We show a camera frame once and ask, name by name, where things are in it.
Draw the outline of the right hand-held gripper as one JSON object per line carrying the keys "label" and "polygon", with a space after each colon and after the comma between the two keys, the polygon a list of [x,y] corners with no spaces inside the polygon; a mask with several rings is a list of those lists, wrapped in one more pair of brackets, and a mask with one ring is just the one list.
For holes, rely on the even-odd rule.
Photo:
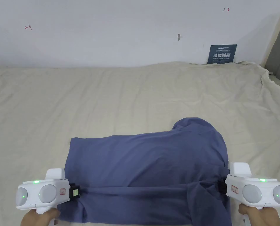
{"label": "right hand-held gripper", "polygon": [[280,207],[280,182],[271,177],[254,175],[248,163],[230,162],[229,174],[219,181],[219,192],[245,206],[262,209]]}

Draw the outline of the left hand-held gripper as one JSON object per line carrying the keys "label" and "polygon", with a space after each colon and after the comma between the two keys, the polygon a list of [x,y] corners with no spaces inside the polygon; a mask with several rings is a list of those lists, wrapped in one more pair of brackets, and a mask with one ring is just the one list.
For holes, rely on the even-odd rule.
{"label": "left hand-held gripper", "polygon": [[41,215],[58,205],[80,197],[80,186],[69,183],[63,168],[49,169],[42,180],[23,182],[16,192],[16,208],[29,210],[22,219],[22,226],[34,226]]}

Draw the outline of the person's right hand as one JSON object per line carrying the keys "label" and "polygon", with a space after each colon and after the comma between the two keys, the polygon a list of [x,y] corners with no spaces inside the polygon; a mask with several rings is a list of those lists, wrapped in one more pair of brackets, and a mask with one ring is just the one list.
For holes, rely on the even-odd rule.
{"label": "person's right hand", "polygon": [[248,215],[252,226],[280,226],[280,218],[276,209],[266,207],[258,210],[255,207],[239,205],[239,213]]}

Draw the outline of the person's left hand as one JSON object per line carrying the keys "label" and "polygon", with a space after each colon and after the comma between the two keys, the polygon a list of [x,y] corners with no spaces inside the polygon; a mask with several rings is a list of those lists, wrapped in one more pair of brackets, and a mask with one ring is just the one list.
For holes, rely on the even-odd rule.
{"label": "person's left hand", "polygon": [[43,214],[36,213],[36,209],[28,211],[21,221],[21,226],[48,226],[51,221],[53,225],[58,223],[59,210],[52,208]]}

